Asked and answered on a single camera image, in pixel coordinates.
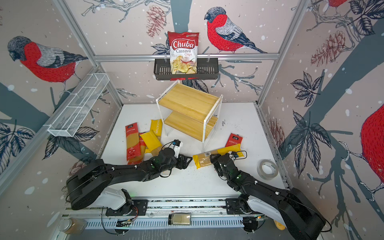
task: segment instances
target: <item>roll of tape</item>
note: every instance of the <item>roll of tape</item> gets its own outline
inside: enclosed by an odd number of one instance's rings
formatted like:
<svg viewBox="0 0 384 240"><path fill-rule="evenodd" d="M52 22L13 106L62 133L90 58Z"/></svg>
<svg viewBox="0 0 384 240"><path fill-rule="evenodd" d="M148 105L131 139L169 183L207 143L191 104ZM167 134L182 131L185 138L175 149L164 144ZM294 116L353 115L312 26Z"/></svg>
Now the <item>roll of tape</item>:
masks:
<svg viewBox="0 0 384 240"><path fill-rule="evenodd" d="M265 180L271 180L277 176L279 170L274 162L263 159L257 167L257 173Z"/></svg>

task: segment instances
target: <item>black plastic shelf basket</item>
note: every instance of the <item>black plastic shelf basket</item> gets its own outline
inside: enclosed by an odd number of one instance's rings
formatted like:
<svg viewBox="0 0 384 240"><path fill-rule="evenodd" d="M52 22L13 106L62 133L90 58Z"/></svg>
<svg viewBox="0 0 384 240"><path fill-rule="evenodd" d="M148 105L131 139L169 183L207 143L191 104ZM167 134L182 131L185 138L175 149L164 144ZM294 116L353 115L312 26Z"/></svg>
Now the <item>black plastic shelf basket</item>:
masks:
<svg viewBox="0 0 384 240"><path fill-rule="evenodd" d="M155 59L154 74L157 80L187 80L200 79L209 80L218 78L218 61L217 58L198 58L197 73L195 74L172 74L170 70L169 58L165 62L164 59Z"/></svg>

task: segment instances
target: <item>jar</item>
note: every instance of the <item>jar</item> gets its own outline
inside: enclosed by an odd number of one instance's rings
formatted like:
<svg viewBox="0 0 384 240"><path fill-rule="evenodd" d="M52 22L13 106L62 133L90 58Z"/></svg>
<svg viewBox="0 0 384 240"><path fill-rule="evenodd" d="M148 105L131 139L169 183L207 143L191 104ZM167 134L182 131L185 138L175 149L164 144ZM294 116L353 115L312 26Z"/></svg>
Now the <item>jar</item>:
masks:
<svg viewBox="0 0 384 240"><path fill-rule="evenodd" d="M70 217L60 221L59 230L66 234L81 234L86 226L86 220Z"/></svg>

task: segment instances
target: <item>red and white chip bag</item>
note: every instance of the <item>red and white chip bag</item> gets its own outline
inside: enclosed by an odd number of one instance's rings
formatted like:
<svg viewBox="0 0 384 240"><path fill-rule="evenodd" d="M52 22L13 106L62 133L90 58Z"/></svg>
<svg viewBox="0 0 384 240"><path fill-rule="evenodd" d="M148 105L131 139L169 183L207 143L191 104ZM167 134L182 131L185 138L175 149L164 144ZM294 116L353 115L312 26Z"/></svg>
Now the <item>red and white chip bag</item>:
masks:
<svg viewBox="0 0 384 240"><path fill-rule="evenodd" d="M197 73L199 33L168 32L172 74Z"/></svg>

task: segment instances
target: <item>bird head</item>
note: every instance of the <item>bird head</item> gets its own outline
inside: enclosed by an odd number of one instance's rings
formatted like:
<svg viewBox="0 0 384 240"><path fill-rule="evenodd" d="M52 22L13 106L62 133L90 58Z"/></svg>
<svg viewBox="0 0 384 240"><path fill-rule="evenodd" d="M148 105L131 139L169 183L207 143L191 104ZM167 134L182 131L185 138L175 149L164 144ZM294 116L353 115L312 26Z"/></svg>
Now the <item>bird head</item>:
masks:
<svg viewBox="0 0 384 240"><path fill-rule="evenodd" d="M221 15L221 14L226 14L224 8L222 7L213 7L213 8L210 8L208 11L207 11L207 14L205 15L204 17L204 20L208 20L210 23L212 23L214 21L214 19Z"/></svg>
<svg viewBox="0 0 384 240"><path fill-rule="evenodd" d="M32 41L29 38L26 38L24 36L17 36L11 39L8 42L8 51L12 60L15 61L17 59L20 59L22 61L25 61L26 57L24 53L24 47L25 45L31 42Z"/></svg>

